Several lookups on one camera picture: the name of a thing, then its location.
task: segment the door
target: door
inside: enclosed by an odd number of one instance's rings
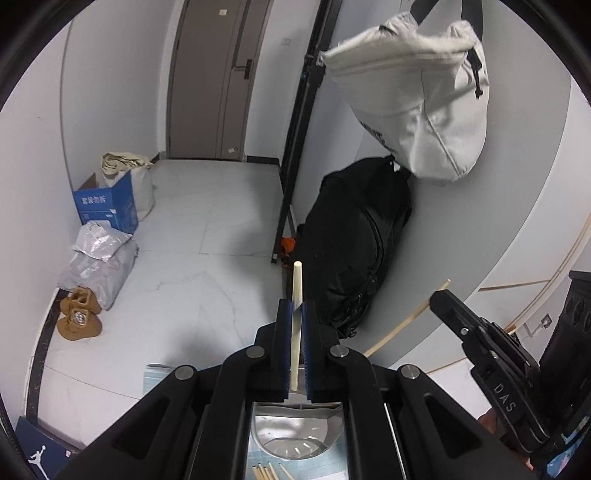
[[[168,156],[240,160],[271,0],[187,0],[168,96]]]

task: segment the black bag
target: black bag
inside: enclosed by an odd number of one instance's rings
[[[411,213],[407,180],[394,158],[363,158],[322,180],[290,259],[303,264],[304,299],[341,338],[355,335],[394,257]]]

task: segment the zipper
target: zipper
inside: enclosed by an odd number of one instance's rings
[[[349,188],[349,186],[347,185],[347,182],[344,181],[344,179],[342,179],[341,177],[335,176],[335,178],[339,179],[345,189],[349,192],[351,192],[351,189]],[[372,216],[369,214],[369,212],[367,211],[367,209],[365,207],[363,207],[362,205],[359,204],[358,200],[357,200],[357,195],[352,194],[351,197],[353,198],[353,201],[357,204],[357,207],[359,208],[359,210],[361,210],[361,212],[363,212],[363,215],[365,215],[365,217],[367,218],[369,225],[372,229],[372,232],[374,233],[374,238],[376,240],[376,243],[378,245],[378,259],[376,260],[375,266],[372,269],[372,273],[371,275],[368,277],[368,279],[364,282],[363,286],[359,289],[357,295],[355,296],[355,299],[357,299],[357,301],[361,300],[363,298],[363,292],[367,290],[369,284],[371,282],[373,282],[376,273],[378,272],[379,269],[379,265],[384,257],[384,246],[382,244],[382,238],[379,235],[379,230],[378,230],[378,226],[376,225],[374,219],[372,218]],[[349,307],[351,304],[353,303],[353,301],[349,302],[344,309],[346,309],[347,307]],[[345,320],[339,322],[339,325],[337,328],[341,327],[341,325],[343,325],[343,323],[345,322]]]
[[[470,67],[472,68],[472,74],[474,75],[474,80],[476,82],[476,91],[474,93],[476,95],[476,99],[479,99],[484,93],[480,88],[479,76],[479,70],[482,68],[482,62],[480,61],[480,58],[478,58],[478,53],[476,53],[474,48],[468,50],[466,60],[470,63]]]

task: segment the brown shoe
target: brown shoe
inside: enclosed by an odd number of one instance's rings
[[[57,321],[57,331],[66,340],[80,340],[99,336],[103,325],[89,310],[72,308],[70,314]]]
[[[60,310],[66,316],[70,314],[73,307],[89,310],[95,315],[99,314],[102,310],[94,292],[85,287],[76,287],[69,296],[60,302]]]

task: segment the white tiled floor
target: white tiled floor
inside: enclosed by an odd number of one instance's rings
[[[275,319],[277,167],[163,160],[153,179],[156,206],[134,235],[134,269],[99,315],[103,332],[51,340],[39,418],[77,444],[90,443],[140,398],[146,364],[216,365]]]

